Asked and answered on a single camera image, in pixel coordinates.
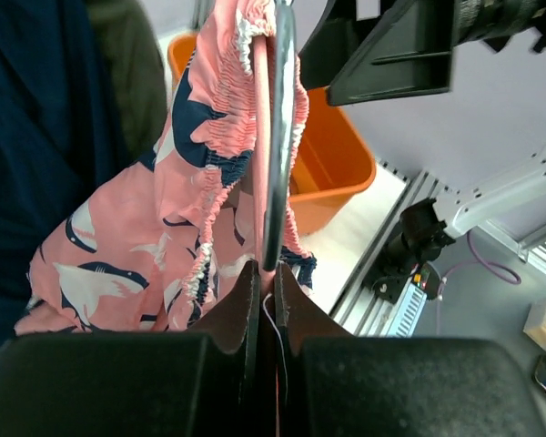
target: purple cable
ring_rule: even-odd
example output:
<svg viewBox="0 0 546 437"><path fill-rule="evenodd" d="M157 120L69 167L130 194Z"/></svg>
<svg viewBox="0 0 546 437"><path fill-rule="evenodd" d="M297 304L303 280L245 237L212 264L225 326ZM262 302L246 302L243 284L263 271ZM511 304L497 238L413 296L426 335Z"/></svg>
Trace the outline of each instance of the purple cable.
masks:
<svg viewBox="0 0 546 437"><path fill-rule="evenodd" d="M440 335L440 305L442 302L443 297L443 291L445 290L445 286L447 285L447 279L448 277L458 269L462 269L463 267L472 266L475 264L479 264L483 266L485 269L489 270L494 276L497 278L508 282L511 285L520 285L521 284L521 276L513 269L510 269L507 266L504 266L498 262L494 261L488 261L485 258L481 256L481 254L475 249L475 245L473 244L473 238L471 236L471 231L467 233L467 244L470 247L471 255L473 255L473 258L469 261L463 261L459 264L455 264L453 267L451 267L440 279L439 288L437 289L437 336Z"/></svg>

